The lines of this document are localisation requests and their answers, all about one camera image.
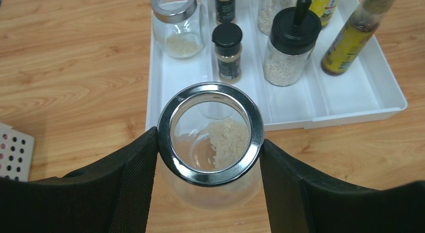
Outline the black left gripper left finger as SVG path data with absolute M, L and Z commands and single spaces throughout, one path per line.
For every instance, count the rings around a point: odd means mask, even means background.
M 157 129 L 63 177 L 1 179 L 1 232 L 145 232 Z

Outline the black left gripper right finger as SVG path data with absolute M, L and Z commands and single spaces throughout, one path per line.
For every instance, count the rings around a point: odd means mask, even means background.
M 260 154 L 272 232 L 424 232 L 424 181 L 386 190 L 332 177 L 265 140 Z

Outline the clear glass jar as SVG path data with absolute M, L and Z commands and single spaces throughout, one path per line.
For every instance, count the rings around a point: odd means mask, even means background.
M 184 203 L 234 208 L 260 190 L 264 123 L 240 89 L 219 82 L 182 89 L 165 105 L 157 133 L 162 175 Z
M 173 58 L 199 54 L 206 45 L 206 9 L 201 0 L 150 0 L 152 30 L 161 49 Z

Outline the black-lid shaker jar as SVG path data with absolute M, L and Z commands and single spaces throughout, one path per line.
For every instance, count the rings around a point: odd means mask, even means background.
M 259 30 L 269 35 L 274 17 L 283 9 L 294 7 L 297 0 L 259 0 L 257 26 Z
M 265 79 L 280 87 L 295 84 L 314 50 L 322 26 L 309 9 L 312 0 L 297 0 L 279 11 L 272 23 L 263 60 Z

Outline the small spice bottle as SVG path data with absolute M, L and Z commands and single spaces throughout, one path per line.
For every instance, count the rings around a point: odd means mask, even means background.
M 236 18 L 236 0 L 215 0 L 216 23 L 234 23 Z
M 241 75 L 242 29 L 235 23 L 222 23 L 215 27 L 211 40 L 215 47 L 220 79 L 236 83 Z

